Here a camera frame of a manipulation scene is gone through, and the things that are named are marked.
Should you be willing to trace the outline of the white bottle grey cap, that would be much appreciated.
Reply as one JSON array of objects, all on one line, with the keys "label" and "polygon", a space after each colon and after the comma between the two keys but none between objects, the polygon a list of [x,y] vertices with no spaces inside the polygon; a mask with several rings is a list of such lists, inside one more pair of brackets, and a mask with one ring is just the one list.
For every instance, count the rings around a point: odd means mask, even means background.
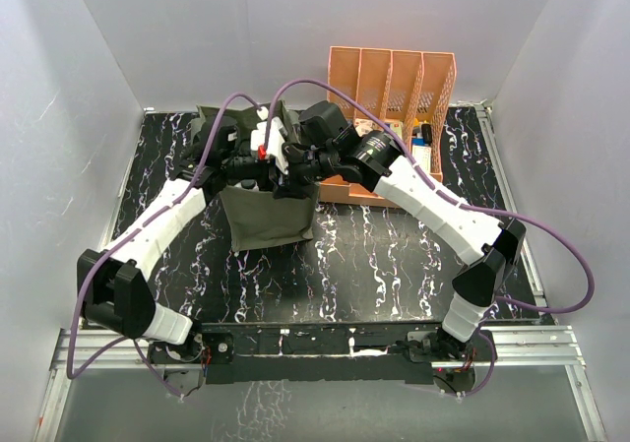
[{"label": "white bottle grey cap", "polygon": [[243,179],[240,181],[240,187],[248,191],[258,191],[258,183],[255,179]]}]

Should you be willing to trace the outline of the olive green canvas bag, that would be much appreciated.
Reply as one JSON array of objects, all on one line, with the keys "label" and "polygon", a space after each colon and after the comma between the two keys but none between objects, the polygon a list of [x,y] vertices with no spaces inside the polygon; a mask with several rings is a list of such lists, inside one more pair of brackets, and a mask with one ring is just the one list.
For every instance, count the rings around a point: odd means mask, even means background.
[{"label": "olive green canvas bag", "polygon": [[286,245],[313,238],[313,220],[320,185],[307,199],[276,199],[275,183],[281,173],[272,160],[270,189],[248,191],[229,186],[221,175],[221,165],[234,156],[252,156],[250,133],[259,122],[256,108],[227,109],[220,121],[209,155],[208,175],[202,177],[204,193],[219,196],[231,233],[234,252]]}]

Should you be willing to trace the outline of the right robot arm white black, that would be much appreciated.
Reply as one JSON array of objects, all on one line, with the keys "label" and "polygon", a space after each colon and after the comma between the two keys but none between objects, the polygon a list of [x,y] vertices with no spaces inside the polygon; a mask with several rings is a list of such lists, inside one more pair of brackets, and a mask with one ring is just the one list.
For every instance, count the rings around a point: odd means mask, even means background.
[{"label": "right robot arm white black", "polygon": [[444,240],[463,263],[452,280],[454,294],[431,350],[459,360],[473,350],[473,335],[493,306],[496,292],[517,267],[524,225],[472,211],[468,203],[426,176],[403,152],[394,132],[359,134],[339,107],[320,101],[298,116],[296,142],[271,136],[270,154],[292,191],[341,177],[400,207]]}]

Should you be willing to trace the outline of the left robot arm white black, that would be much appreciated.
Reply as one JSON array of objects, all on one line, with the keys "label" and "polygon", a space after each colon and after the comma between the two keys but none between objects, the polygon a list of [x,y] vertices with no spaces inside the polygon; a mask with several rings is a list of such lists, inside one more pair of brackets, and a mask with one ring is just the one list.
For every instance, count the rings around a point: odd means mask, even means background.
[{"label": "left robot arm white black", "polygon": [[103,250],[86,250],[77,262],[79,317],[128,339],[168,343],[179,360],[203,350],[191,318],[155,302],[148,281],[171,242],[200,215],[227,181],[252,179],[266,166],[262,147],[269,116],[256,110],[254,145],[241,154],[241,135],[232,115],[212,116],[147,208]]}]

